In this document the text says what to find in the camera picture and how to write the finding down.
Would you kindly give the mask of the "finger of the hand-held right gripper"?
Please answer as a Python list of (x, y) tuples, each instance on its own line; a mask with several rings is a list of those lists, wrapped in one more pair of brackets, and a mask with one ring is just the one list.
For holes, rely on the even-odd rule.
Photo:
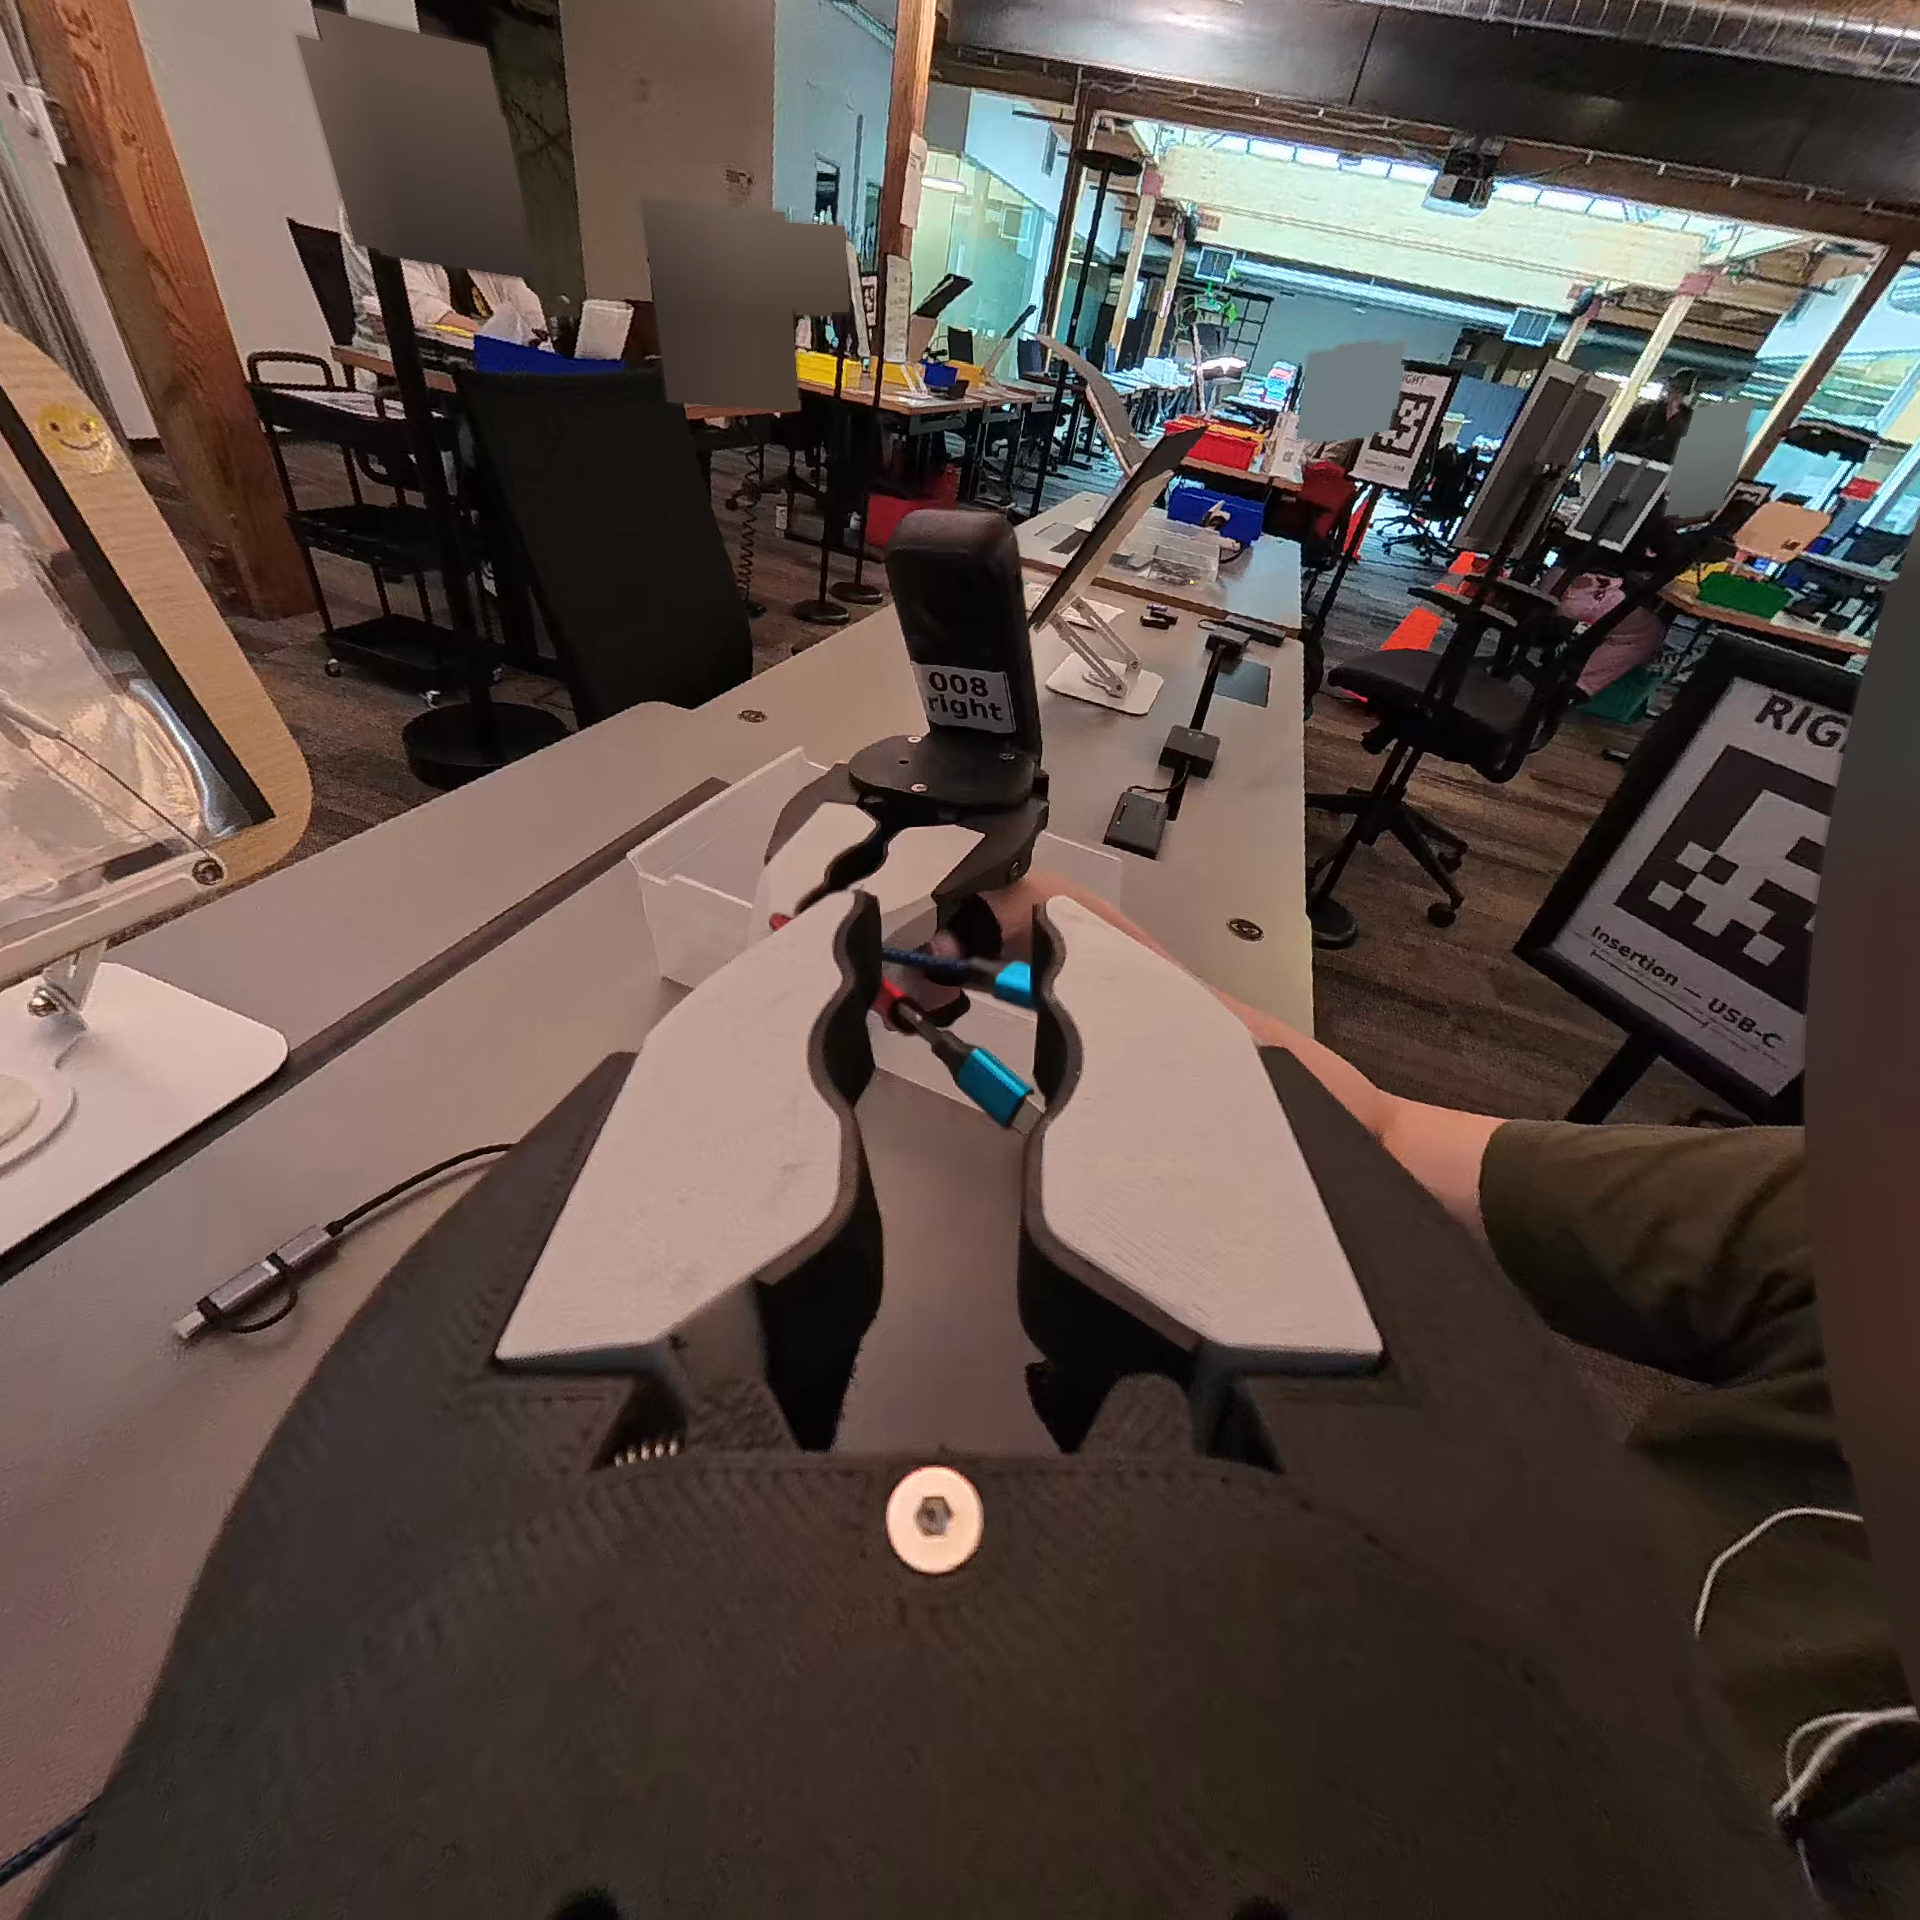
[(761, 917), (793, 920), (823, 895), (866, 890), (879, 911), (896, 911), (879, 871), (894, 829), (852, 801), (823, 801), (761, 863)]
[(1037, 814), (960, 823), (882, 823), (879, 901), (954, 904), (1018, 878), (1040, 839)]

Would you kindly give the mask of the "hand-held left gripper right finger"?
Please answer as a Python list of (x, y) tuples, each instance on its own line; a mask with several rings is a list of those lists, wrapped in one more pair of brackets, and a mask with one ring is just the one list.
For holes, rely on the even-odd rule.
[(1369, 1372), (1375, 1319), (1261, 1049), (1076, 901), (1036, 911), (1021, 1224), (1052, 1279), (1225, 1372)]

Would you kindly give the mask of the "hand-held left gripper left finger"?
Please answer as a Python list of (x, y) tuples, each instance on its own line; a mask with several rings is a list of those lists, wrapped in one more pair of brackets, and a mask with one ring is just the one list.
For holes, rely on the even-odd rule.
[(837, 894), (647, 1034), (497, 1341), (501, 1364), (662, 1360), (856, 1212), (879, 911)]

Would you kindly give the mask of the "clear plastic bin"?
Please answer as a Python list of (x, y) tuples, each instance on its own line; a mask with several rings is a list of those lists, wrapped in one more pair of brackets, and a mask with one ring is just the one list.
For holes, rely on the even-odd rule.
[(1119, 570), (1166, 584), (1213, 584), (1223, 560), (1216, 528), (1167, 519), (1160, 512), (1143, 516), (1113, 557)]
[[(826, 772), (824, 764), (806, 759), (801, 750), (785, 752), (629, 852), (665, 983), (694, 989), (761, 935), (762, 917), (754, 920), (752, 904), (780, 814)], [(1125, 865), (1111, 848), (1041, 832), (1037, 863), (1085, 884), (1111, 904), (1121, 901)], [(975, 994), (952, 1030), (1030, 1080), (1037, 1034), (1033, 1012)], [(876, 1071), (966, 1105), (926, 1045), (887, 1029), (877, 1017), (870, 1017), (870, 1042)]]

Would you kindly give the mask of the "grey USB-C hub with cable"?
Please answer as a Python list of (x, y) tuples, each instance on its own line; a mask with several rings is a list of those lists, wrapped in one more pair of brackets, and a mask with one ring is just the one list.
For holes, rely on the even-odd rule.
[(334, 1217), (301, 1226), (279, 1248), (200, 1293), (173, 1324), (173, 1338), (192, 1346), (206, 1336), (252, 1336), (277, 1327), (298, 1305), (305, 1273), (332, 1258), (345, 1237), (458, 1172), (503, 1158), (511, 1146), (514, 1142), (469, 1146), (407, 1174)]

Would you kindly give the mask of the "dark USB hub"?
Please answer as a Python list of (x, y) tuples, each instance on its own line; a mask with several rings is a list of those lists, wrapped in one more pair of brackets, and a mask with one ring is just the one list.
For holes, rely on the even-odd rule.
[(1244, 621), (1207, 621), (1205, 674), (1183, 725), (1169, 726), (1159, 750), (1164, 778), (1127, 784), (1114, 798), (1101, 846), (1134, 857), (1159, 857), (1167, 829), (1178, 821), (1190, 784), (1210, 778), (1217, 759), (1217, 734), (1210, 728), (1210, 708), (1217, 700), (1252, 702), (1268, 690), (1271, 668), (1266, 653), (1282, 648), (1289, 637), (1282, 630), (1260, 630)]

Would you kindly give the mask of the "red storage crate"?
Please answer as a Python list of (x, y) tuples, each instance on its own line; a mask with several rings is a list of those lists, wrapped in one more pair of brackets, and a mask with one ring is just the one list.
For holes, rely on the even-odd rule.
[(957, 505), (960, 469), (948, 464), (926, 485), (896, 490), (890, 487), (876, 487), (868, 495), (868, 509), (862, 524), (862, 540), (870, 556), (879, 557), (887, 544), (896, 536), (897, 524), (912, 512), (952, 509)]

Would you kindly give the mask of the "white tablet stand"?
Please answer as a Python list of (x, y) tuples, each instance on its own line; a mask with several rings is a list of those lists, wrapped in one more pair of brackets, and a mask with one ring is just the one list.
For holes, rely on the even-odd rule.
[(1, 1252), (12, 1254), (245, 1094), (279, 1029), (89, 948), (1, 994)]
[(1164, 690), (1164, 674), (1143, 665), (1136, 646), (1119, 633), (1121, 613), (1119, 604), (1081, 593), (1041, 621), (1040, 600), (1030, 604), (1028, 630), (1036, 652), (1044, 634), (1062, 646), (1041, 679), (1047, 693), (1134, 717), (1152, 711)]

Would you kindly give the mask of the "dark tilted board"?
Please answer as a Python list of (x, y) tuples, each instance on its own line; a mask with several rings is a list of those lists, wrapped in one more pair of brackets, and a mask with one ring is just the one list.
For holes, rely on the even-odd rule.
[(1106, 497), (1089, 528), (1082, 533), (1064, 565), (1049, 577), (1040, 600), (1025, 613), (1025, 629), (1037, 633), (1082, 591), (1082, 580), (1097, 575), (1134, 535), (1144, 514), (1160, 497), (1166, 482), (1181, 469), (1192, 445), (1209, 432), (1209, 423), (1164, 432), (1127, 474), (1114, 493)]

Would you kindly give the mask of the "black pole stand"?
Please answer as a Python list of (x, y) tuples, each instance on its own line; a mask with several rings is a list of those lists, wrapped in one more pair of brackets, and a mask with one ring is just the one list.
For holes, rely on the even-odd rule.
[(438, 549), (440, 586), (463, 680), (461, 703), (440, 703), (420, 713), (404, 726), (400, 743), (418, 778), (438, 790), (449, 790), (559, 743), (566, 728), (550, 711), (530, 703), (496, 703), (494, 700), (494, 656), (472, 613), (461, 524), (447, 490), (438, 418), (418, 353), (416, 317), (401, 263), (376, 249), (367, 252), (367, 263), (400, 404), (413, 440), (422, 508)]

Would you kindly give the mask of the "person's olive shirt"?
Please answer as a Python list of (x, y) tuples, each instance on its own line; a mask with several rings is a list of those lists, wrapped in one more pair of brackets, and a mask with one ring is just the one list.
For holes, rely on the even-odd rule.
[(1916, 1712), (1840, 1444), (1804, 1132), (1510, 1120), (1479, 1208), (1575, 1344), (1677, 1380), (1630, 1417), (1745, 1786), (1836, 1916), (1916, 1916)]

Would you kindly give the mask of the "black office chair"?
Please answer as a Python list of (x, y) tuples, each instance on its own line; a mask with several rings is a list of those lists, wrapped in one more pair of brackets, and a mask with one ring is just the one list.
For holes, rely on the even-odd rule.
[(1438, 898), (1429, 922), (1448, 928), (1464, 901), (1455, 872), (1466, 840), (1410, 804), (1412, 776), (1426, 761), (1445, 761), (1505, 784), (1551, 734), (1573, 703), (1584, 657), (1584, 625), (1541, 591), (1514, 583), (1471, 591), (1420, 589), (1450, 614), (1450, 630), (1429, 653), (1373, 648), (1329, 677), (1366, 717), (1361, 750), (1380, 756), (1366, 785), (1321, 790), (1308, 809), (1340, 818), (1345, 829), (1304, 874), (1304, 908), (1317, 948), (1345, 948), (1357, 920), (1340, 901), (1353, 857), (1396, 840), (1424, 871)]

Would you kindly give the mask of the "small marker sign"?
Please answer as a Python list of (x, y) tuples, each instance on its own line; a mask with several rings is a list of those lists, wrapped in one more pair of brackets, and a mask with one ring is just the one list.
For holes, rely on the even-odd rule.
[(1398, 392), (1378, 432), (1354, 452), (1350, 479), (1360, 487), (1406, 493), (1429, 465), (1441, 432), (1457, 373), (1420, 361), (1401, 366)]

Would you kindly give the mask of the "black utility cart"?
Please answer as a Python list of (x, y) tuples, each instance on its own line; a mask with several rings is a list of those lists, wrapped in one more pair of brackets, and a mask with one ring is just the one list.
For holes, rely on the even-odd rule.
[(354, 386), (314, 353), (257, 352), (246, 392), (318, 605), (324, 680), (463, 703), (472, 665), (442, 605), (440, 530), (396, 386)]

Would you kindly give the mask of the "large framed marker sign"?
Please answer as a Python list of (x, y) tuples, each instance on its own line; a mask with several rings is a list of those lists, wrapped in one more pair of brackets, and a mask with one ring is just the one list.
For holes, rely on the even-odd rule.
[(1858, 686), (1720, 637), (1632, 752), (1514, 948), (1622, 1034), (1569, 1120), (1607, 1120), (1655, 1063), (1745, 1120), (1801, 1120), (1818, 871)]

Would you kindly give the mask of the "wood-framed instruction board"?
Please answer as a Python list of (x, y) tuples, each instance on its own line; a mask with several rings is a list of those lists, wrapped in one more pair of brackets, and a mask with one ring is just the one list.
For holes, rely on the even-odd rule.
[(1, 978), (76, 1021), (128, 929), (284, 861), (303, 756), (105, 415), (1, 327)]

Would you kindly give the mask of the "wooden post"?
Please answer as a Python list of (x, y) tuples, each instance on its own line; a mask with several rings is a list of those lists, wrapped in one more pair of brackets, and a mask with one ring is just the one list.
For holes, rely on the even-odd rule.
[(231, 600), (314, 613), (184, 170), (128, 2), (24, 2), (22, 31), (79, 168), (70, 198), (181, 493)]

